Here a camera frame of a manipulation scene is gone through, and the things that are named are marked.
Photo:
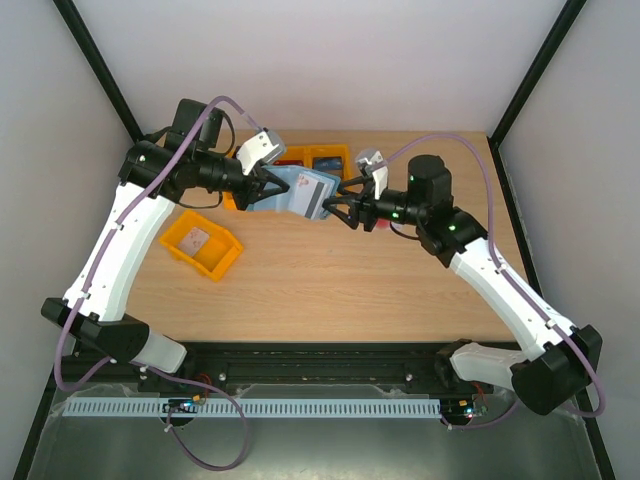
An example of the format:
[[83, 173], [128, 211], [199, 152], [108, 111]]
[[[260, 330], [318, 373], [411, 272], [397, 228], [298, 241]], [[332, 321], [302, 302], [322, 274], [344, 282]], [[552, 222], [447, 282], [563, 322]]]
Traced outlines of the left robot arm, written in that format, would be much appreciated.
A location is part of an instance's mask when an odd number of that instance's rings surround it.
[[230, 153], [215, 151], [226, 113], [217, 97], [210, 104], [183, 99], [173, 122], [144, 137], [127, 152], [106, 224], [81, 273], [60, 298], [47, 298], [42, 316], [63, 336], [96, 349], [111, 362], [177, 372], [185, 346], [126, 312], [133, 281], [162, 224], [185, 191], [229, 193], [239, 210], [284, 193], [288, 185], [267, 165], [281, 157], [280, 136], [248, 124], [254, 133]]

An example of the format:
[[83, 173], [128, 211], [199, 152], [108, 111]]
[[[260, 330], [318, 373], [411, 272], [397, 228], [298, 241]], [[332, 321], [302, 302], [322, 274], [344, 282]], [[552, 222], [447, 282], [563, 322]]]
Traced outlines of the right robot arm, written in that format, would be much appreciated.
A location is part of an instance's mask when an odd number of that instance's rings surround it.
[[436, 379], [455, 392], [481, 382], [515, 393], [529, 410], [547, 415], [593, 382], [602, 338], [555, 311], [499, 254], [489, 232], [454, 204], [452, 176], [438, 156], [408, 163], [404, 191], [387, 187], [387, 169], [363, 158], [359, 177], [340, 184], [323, 207], [352, 229], [372, 231], [380, 220], [414, 227], [430, 255], [467, 282], [513, 334], [518, 349], [461, 339], [436, 357]]

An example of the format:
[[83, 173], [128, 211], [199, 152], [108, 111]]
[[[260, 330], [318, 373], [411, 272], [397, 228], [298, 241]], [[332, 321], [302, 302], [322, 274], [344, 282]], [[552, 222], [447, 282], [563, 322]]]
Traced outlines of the teal leather card holder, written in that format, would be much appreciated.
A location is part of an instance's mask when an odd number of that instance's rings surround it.
[[[275, 211], [275, 212], [278, 212], [278, 213], [290, 212], [288, 210], [288, 203], [289, 203], [289, 199], [291, 197], [291, 193], [293, 191], [293, 184], [294, 184], [295, 178], [297, 177], [297, 175], [301, 171], [303, 171], [305, 169], [313, 170], [313, 169], [310, 169], [310, 168], [305, 168], [305, 167], [300, 167], [300, 166], [266, 166], [266, 167], [263, 168], [263, 170], [268, 170], [271, 173], [277, 175], [278, 177], [280, 177], [281, 179], [286, 181], [290, 186], [290, 189], [288, 191], [288, 201], [284, 204], [284, 208], [281, 211]], [[332, 175], [332, 174], [329, 174], [329, 173], [320, 172], [320, 171], [316, 171], [316, 170], [313, 170], [313, 171], [314, 172], [318, 172], [318, 173], [322, 173], [322, 174], [325, 174], [325, 175]]]

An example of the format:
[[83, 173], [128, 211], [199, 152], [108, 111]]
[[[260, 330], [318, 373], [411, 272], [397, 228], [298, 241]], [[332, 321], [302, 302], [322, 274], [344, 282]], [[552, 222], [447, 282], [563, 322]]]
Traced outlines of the white pink credit card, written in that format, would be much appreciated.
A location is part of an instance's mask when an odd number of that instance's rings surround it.
[[328, 212], [323, 202], [332, 197], [340, 180], [335, 175], [325, 175], [305, 169], [295, 178], [288, 210], [309, 220], [323, 220]]

